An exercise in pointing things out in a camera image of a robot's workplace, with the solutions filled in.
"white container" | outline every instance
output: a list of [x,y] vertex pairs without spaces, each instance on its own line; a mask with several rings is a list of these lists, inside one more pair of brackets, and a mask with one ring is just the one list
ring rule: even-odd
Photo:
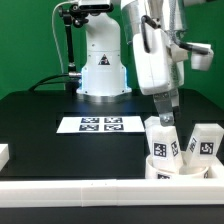
[[159,170],[153,167],[152,155],[146,158],[146,179],[204,179],[208,177],[208,167],[193,167],[189,168],[186,165],[182,166],[179,174],[171,173],[164,170]]

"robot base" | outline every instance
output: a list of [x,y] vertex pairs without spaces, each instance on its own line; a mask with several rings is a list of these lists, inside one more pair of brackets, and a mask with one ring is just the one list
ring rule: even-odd
[[131,91],[116,96],[94,96],[94,95],[77,93],[77,98],[79,100],[89,101],[93,103],[115,103],[128,100],[131,98],[131,96],[132,96]]

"black cable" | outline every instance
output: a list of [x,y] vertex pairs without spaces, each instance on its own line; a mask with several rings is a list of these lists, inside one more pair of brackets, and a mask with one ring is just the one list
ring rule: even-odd
[[52,85],[52,84],[60,84],[60,83],[70,83],[70,81],[58,81],[58,82],[45,82],[45,83],[37,83],[36,85],[32,86],[29,88],[30,92],[33,92],[38,86],[43,86],[43,85]]
[[52,79],[57,79],[57,78],[62,78],[62,77],[69,77],[69,75],[67,74],[67,73],[65,73],[65,74],[62,74],[62,75],[53,75],[53,76],[49,76],[49,77],[47,77],[47,78],[44,78],[44,79],[42,79],[42,80],[40,80],[39,82],[37,82],[35,85],[33,85],[33,86],[31,86],[29,89],[28,89],[28,91],[34,91],[35,90],[35,88],[40,84],[42,84],[42,83],[45,83],[45,82],[47,82],[47,81],[49,81],[49,80],[52,80]]

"black table surface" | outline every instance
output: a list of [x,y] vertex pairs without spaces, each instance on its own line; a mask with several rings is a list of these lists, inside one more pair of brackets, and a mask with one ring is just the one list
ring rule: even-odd
[[[175,126],[180,147],[185,150],[196,123],[218,123],[224,127],[224,111],[204,96],[193,90],[180,90],[181,118]],[[131,99],[113,104],[94,104],[76,99],[65,91],[14,92],[0,101],[0,143],[9,143],[10,160],[18,156],[31,156],[32,150],[44,149],[46,159],[52,158],[52,147],[61,147],[55,141],[56,130],[63,116],[141,116],[142,121],[157,116],[151,96],[133,94]],[[134,143],[133,136],[129,147]],[[224,141],[217,157],[224,161]],[[1,176],[7,180],[17,180],[16,169],[8,174],[7,166]],[[49,168],[48,175],[40,176],[30,170],[26,175],[40,179],[54,176]],[[61,173],[58,179],[70,178]],[[94,208],[12,208],[0,209],[1,223],[224,223],[224,205],[192,206],[131,206],[131,207],[94,207]]]

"white cube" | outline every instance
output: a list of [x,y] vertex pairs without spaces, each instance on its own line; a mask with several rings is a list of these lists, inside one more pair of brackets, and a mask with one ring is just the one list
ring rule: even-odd
[[153,157],[153,167],[178,173],[183,165],[183,160],[176,128],[155,124],[146,129],[146,134]]
[[196,124],[191,135],[185,161],[190,167],[211,166],[220,143],[224,129],[218,124]]

